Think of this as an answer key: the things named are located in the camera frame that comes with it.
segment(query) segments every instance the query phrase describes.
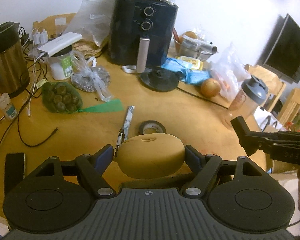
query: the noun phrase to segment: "shaker bottle label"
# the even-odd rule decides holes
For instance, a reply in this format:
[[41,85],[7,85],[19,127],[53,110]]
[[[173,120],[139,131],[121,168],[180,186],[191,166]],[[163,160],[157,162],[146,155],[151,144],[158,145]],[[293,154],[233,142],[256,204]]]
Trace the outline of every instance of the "shaker bottle label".
[[247,98],[243,90],[240,90],[235,99],[232,101],[231,105],[229,106],[229,110],[233,111],[239,109],[239,107],[243,105],[246,99]]
[[12,105],[8,110],[7,110],[7,116],[12,120],[13,118],[16,117],[17,115],[17,110],[14,107],[14,105]]
[[63,68],[65,77],[70,77],[73,74],[70,56],[61,59],[61,66]]

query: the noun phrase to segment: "table surface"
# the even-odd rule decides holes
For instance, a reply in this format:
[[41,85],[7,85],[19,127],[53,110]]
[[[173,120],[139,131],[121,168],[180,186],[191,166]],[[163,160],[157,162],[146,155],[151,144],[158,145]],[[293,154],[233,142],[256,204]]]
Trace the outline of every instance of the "table surface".
[[[156,120],[162,123],[167,133],[183,142],[190,144],[202,154],[214,153],[224,160],[236,160],[245,155],[243,148],[233,130],[228,130],[220,120],[225,109],[204,100],[187,95],[179,90],[160,93],[147,89],[138,80],[137,75],[127,74],[118,65],[109,63],[106,57],[98,58],[98,65],[105,67],[111,76],[109,90],[114,97],[122,101],[124,108],[134,105],[129,135],[138,135],[138,127],[143,121]],[[53,80],[48,68],[47,78]],[[200,95],[197,88],[182,82],[180,88]],[[96,100],[95,93],[80,91],[83,107],[101,104]],[[12,102],[17,109],[24,104],[28,93],[24,91]],[[213,98],[214,101],[229,106],[222,97]],[[3,203],[3,177],[5,156],[8,153],[24,152],[26,154],[26,175],[39,166],[50,156],[58,156],[61,161],[73,160],[76,156],[89,153],[94,154],[106,144],[115,147],[119,129],[125,119],[126,110],[113,113],[75,113],[54,114],[48,112],[42,104],[41,98],[31,101],[31,116],[26,109],[20,115],[20,131],[23,140],[31,145],[40,143],[57,127],[58,131],[43,145],[35,148],[25,146],[18,136],[17,124],[14,123],[0,146],[0,216]],[[258,130],[258,126],[251,117],[247,120],[251,130]],[[4,120],[0,123],[0,138],[10,124]],[[265,154],[255,153],[251,159],[261,168],[266,168]],[[189,173],[190,169],[184,164],[177,173]],[[118,190],[122,182],[134,179],[127,177],[112,162],[103,174],[104,179]]]

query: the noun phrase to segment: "tape roll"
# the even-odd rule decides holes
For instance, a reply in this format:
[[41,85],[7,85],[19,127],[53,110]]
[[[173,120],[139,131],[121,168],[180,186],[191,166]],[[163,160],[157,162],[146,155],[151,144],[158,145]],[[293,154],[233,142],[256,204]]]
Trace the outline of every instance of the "tape roll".
[[139,134],[142,135],[142,134],[149,134],[149,133],[167,133],[167,131],[161,123],[154,120],[149,120],[143,122],[139,126]]

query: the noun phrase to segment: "white wall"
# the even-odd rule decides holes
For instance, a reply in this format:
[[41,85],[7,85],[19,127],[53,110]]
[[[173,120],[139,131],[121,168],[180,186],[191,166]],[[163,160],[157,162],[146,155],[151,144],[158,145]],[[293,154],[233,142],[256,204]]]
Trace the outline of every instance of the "white wall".
[[[32,22],[76,12],[81,1],[0,0],[0,24],[21,22],[29,32]],[[176,3],[179,6],[176,29],[180,34],[201,25],[209,31],[220,52],[233,41],[244,64],[256,63],[278,15],[285,17],[289,13],[300,26],[300,0],[177,0]],[[219,56],[220,53],[211,60],[216,61]]]

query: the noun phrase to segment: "air fryer knob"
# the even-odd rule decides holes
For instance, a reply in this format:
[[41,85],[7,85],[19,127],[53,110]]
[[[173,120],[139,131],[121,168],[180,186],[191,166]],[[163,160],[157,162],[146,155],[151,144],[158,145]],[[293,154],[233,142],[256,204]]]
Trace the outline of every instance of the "air fryer knob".
[[143,12],[146,16],[152,16],[154,14],[154,9],[148,6],[143,10]]
[[143,23],[141,23],[141,28],[144,30],[144,31],[148,31],[151,29],[151,23],[148,22],[148,21],[144,21]]

